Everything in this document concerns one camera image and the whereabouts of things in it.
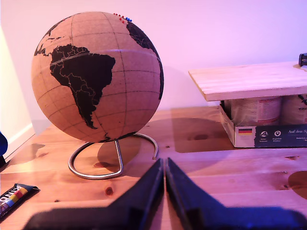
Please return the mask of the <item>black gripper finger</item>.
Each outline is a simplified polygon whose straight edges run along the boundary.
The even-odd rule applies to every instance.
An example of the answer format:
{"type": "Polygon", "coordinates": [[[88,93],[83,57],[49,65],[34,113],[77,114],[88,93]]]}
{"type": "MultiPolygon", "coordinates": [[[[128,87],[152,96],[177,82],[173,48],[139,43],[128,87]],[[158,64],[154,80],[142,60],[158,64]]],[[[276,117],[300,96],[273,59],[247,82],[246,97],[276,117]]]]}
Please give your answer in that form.
{"type": "Polygon", "coordinates": [[[99,230],[147,230],[164,193],[164,161],[158,159],[139,181],[100,211],[99,230]]]}
{"type": "Polygon", "coordinates": [[[171,158],[166,160],[166,189],[184,229],[239,229],[227,208],[198,187],[171,158]]]}

